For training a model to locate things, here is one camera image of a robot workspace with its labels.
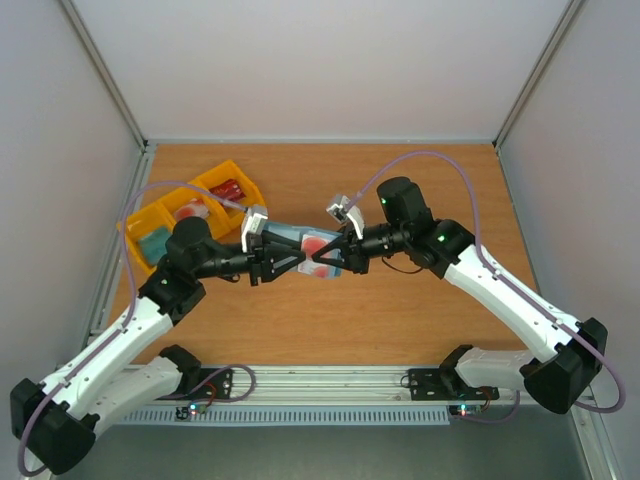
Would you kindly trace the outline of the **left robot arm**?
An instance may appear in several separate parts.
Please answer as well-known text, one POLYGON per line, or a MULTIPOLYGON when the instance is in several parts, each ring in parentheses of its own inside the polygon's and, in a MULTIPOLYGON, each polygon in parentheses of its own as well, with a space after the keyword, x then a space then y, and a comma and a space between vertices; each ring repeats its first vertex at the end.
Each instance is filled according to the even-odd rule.
POLYGON ((156 399, 192 397, 206 386, 200 361, 178 345, 162 349, 136 373, 120 375, 204 298, 202 279, 236 282, 246 274, 258 285, 305 259, 300 240, 273 233, 260 220, 246 219, 236 244, 217 242, 202 218, 179 221, 165 255, 123 314, 66 365, 12 389, 11 429, 19 441, 21 474, 66 473, 125 415, 156 399))

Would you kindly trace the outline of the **teal card holder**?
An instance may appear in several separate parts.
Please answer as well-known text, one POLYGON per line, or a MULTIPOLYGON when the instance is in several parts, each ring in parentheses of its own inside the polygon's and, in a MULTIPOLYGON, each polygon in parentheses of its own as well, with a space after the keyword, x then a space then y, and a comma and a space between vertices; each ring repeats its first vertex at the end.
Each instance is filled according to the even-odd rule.
POLYGON ((279 235, 287 236, 290 238, 298 237, 300 241, 302 241, 302 235, 309 231, 320 231, 320 232, 326 232, 326 233, 332 232, 328 230, 315 229, 312 227, 292 226, 292 225, 286 225, 286 224, 276 223, 276 222, 268 222, 265 225, 265 230, 269 230, 279 235))

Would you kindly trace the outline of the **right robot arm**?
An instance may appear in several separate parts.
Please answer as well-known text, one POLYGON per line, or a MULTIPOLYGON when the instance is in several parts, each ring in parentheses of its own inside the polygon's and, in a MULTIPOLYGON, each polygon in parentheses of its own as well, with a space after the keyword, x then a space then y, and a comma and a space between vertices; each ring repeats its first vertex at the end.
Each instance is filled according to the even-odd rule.
POLYGON ((406 254, 473 297, 525 345, 523 351, 488 351, 473 345, 454 349, 438 368, 453 398, 473 388, 525 391, 539 405, 564 414, 601 371, 608 331, 598 320, 584 322, 546 302, 504 269, 475 236, 451 219, 436 219, 419 186, 394 177, 377 188, 385 222, 366 226, 344 195, 326 208, 340 223, 339 235, 314 253, 314 261, 356 274, 371 259, 406 254))

